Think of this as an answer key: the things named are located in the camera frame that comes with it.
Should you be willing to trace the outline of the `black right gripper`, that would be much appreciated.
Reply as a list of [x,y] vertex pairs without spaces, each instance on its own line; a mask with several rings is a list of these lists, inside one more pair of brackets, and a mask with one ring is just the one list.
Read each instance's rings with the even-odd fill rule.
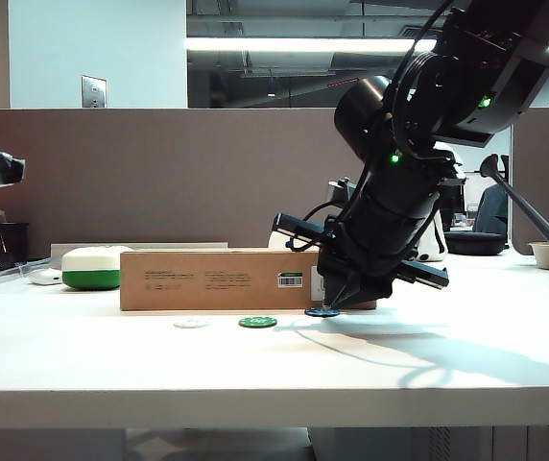
[[354,242],[334,216],[320,225],[279,213],[273,230],[320,248],[318,272],[323,278],[323,307],[375,307],[393,293],[393,279],[420,282],[435,288],[449,283],[445,270],[409,261],[405,253],[381,255]]

